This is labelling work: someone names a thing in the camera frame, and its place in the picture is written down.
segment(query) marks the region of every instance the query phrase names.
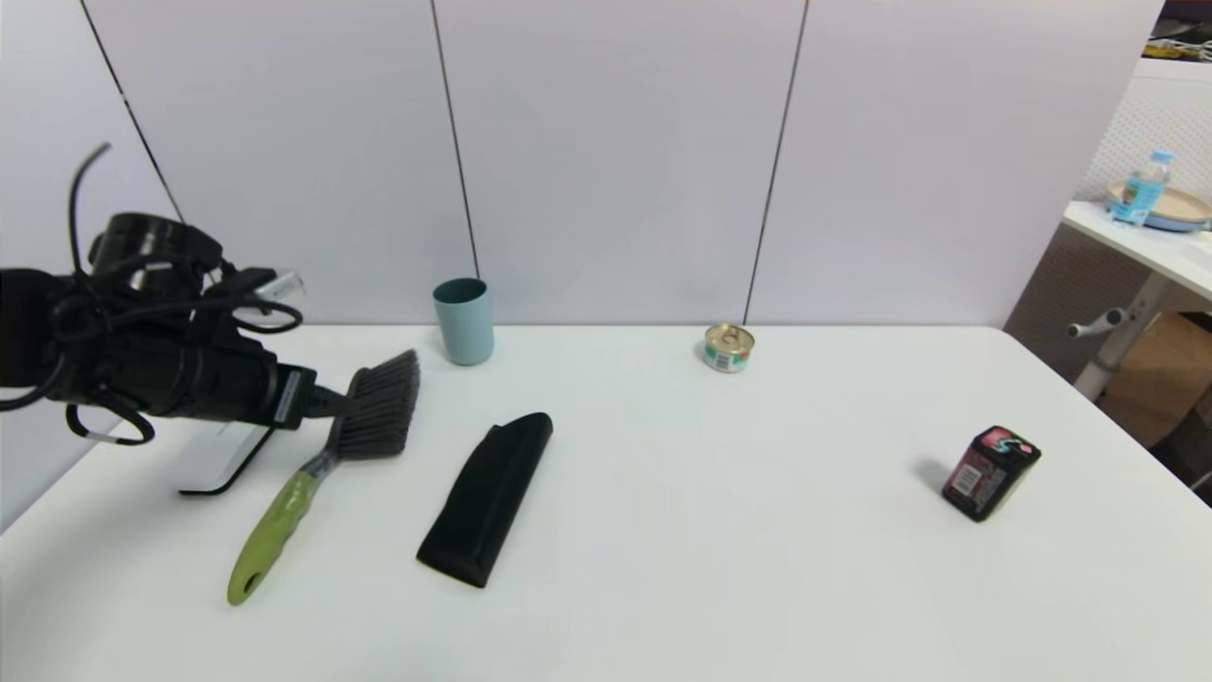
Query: brush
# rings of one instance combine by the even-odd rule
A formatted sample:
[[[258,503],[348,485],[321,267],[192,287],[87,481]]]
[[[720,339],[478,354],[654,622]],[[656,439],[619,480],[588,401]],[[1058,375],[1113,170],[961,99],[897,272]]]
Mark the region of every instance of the brush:
[[[282,554],[316,488],[342,460],[364,460],[404,452],[408,424],[421,388],[417,353],[407,351],[373,368],[362,368],[349,384],[353,407],[332,420],[328,441],[286,482],[265,516],[252,529],[228,583],[228,602],[239,606],[265,579]]]

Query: dark gray bristles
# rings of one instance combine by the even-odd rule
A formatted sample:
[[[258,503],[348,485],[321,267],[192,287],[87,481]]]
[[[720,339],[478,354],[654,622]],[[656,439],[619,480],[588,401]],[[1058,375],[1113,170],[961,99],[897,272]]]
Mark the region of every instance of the dark gray bristles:
[[[417,353],[407,351],[385,363],[358,371],[348,397],[355,408],[333,424],[326,451],[342,459],[366,459],[404,452],[412,412],[421,389]]]

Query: light blue cup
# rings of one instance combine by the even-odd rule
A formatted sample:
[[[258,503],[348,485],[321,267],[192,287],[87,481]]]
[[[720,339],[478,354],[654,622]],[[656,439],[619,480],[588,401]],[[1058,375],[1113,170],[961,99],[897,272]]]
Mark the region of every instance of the light blue cup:
[[[434,288],[438,323],[446,356],[457,366],[478,366],[492,356],[492,304],[488,285],[474,277],[452,279]]]

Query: can lid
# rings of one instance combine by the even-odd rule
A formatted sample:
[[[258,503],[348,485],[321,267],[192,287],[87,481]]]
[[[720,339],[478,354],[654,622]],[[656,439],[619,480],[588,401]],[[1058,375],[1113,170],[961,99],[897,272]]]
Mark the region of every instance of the can lid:
[[[716,323],[707,329],[707,343],[725,354],[744,354],[754,348],[754,336],[743,326]]]
[[[979,451],[1000,455],[1017,466],[1030,466],[1040,459],[1039,448],[1004,426],[991,426],[972,442]]]

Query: small box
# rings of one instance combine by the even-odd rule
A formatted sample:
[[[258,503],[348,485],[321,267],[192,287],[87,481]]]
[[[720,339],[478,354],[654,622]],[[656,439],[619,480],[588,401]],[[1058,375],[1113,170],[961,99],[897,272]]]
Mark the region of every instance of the small box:
[[[1002,426],[972,440],[955,465],[943,497],[972,521],[984,521],[1013,493],[1042,453]]]

